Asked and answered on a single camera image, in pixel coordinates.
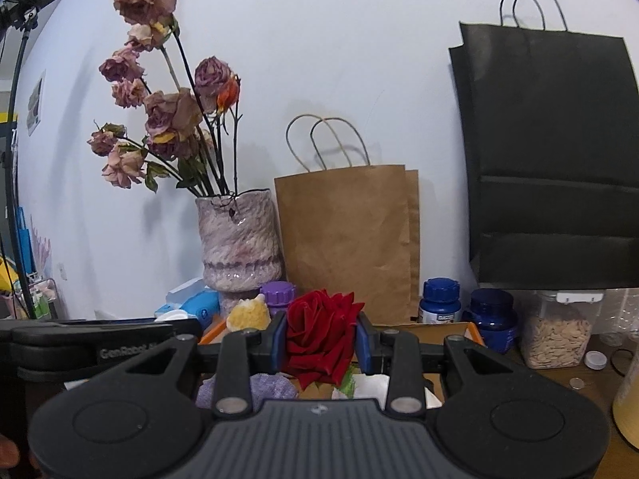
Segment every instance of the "blue lid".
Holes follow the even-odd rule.
[[[451,303],[459,299],[459,283],[447,277],[435,277],[424,283],[424,299],[431,303]]]
[[[512,308],[513,298],[506,290],[480,288],[470,295],[470,307],[501,306]]]

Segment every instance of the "yellow sponge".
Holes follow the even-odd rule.
[[[226,328],[229,331],[245,328],[266,329],[270,322],[264,294],[260,294],[255,299],[240,300],[226,318]]]

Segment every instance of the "table surface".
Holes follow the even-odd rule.
[[[635,350],[637,345],[627,341],[624,343],[624,347]],[[607,356],[611,355],[615,349],[602,344],[598,336],[594,336],[588,346],[588,350],[601,351]],[[620,352],[617,354],[615,363],[620,370],[627,369],[629,365],[628,353]],[[615,373],[609,361],[606,368],[600,371],[588,369],[582,363],[577,367],[544,370],[541,371],[541,374],[566,387],[570,387],[568,382],[571,378],[581,378],[585,386],[579,392],[590,398],[606,412],[610,420],[610,445],[595,474],[595,479],[637,479],[639,477],[639,451],[633,449],[622,439],[611,420],[612,400],[621,385],[622,377]]]

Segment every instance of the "purple cap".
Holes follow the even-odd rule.
[[[262,285],[260,293],[269,308],[285,308],[295,299],[295,285],[287,281],[271,281]]]

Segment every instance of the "brown bag handle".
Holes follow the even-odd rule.
[[[341,150],[341,152],[344,154],[344,156],[346,157],[346,160],[348,162],[348,166],[349,167],[353,167],[353,161],[351,161],[350,157],[348,156],[348,153],[346,152],[346,149],[344,149],[344,145],[341,143],[337,133],[335,132],[335,130],[333,129],[333,127],[328,124],[328,121],[341,121],[343,123],[346,123],[348,126],[351,127],[351,129],[353,129],[353,131],[355,132],[355,134],[357,135],[357,138],[360,140],[360,142],[362,143],[362,147],[364,150],[364,154],[365,154],[365,158],[366,158],[366,163],[367,165],[371,164],[371,160],[370,157],[368,155],[368,150],[366,149],[366,145],[363,143],[362,140],[362,136],[359,134],[359,132],[357,131],[357,129],[355,128],[355,126],[353,126],[353,124],[349,123],[346,119],[342,119],[341,117],[328,117],[328,118],[324,118],[321,117],[319,115],[315,115],[314,113],[301,113],[300,115],[297,115],[296,117],[293,118],[293,120],[288,123],[288,126],[286,126],[286,145],[288,146],[289,151],[291,152],[291,154],[295,157],[295,160],[297,160],[300,165],[302,167],[304,167],[304,169],[306,169],[306,171],[308,173],[311,172],[311,169],[304,163],[302,162],[302,160],[300,159],[300,157],[297,156],[297,153],[295,152],[295,150],[293,150],[293,146],[291,145],[291,141],[289,139],[289,132],[291,130],[291,127],[293,126],[293,124],[295,124],[296,121],[298,121],[298,119],[301,119],[302,117],[313,117],[314,119],[317,119],[317,122],[313,125],[313,127],[311,128],[311,142],[313,144],[313,148],[315,149],[315,153],[317,153],[318,158],[319,158],[319,162],[321,163],[322,167],[324,170],[327,170],[327,165],[324,161],[324,158],[322,158],[317,145],[315,144],[315,139],[313,138],[313,133],[315,128],[317,127],[318,124],[320,123],[324,123],[326,124],[326,126],[328,127],[328,129],[330,129],[330,132],[333,134],[333,136],[335,137],[335,140],[337,140],[337,144]]]
[[[366,144],[363,142],[362,135],[359,134],[359,131],[357,131],[357,128],[353,126],[353,124],[349,123],[346,119],[342,119],[342,117],[325,117],[321,121],[317,121],[315,124],[313,124],[313,127],[311,127],[311,142],[313,143],[313,147],[315,148],[315,153],[317,153],[317,156],[319,160],[321,161],[321,164],[324,167],[324,169],[325,170],[327,169],[326,163],[324,162],[324,158],[321,157],[320,150],[315,144],[313,133],[315,132],[315,128],[317,127],[318,124],[324,123],[328,126],[328,121],[340,121],[341,123],[347,124],[353,130],[353,132],[357,135],[357,138],[359,139],[360,143],[362,144],[364,158],[366,159],[366,165],[371,165],[371,158],[368,156],[368,150],[366,149]],[[344,153],[344,156],[348,160],[348,166],[353,167],[353,163],[351,162],[351,159],[348,156],[346,149],[344,149],[344,146],[341,143],[339,145],[339,148],[342,150],[342,153]]]

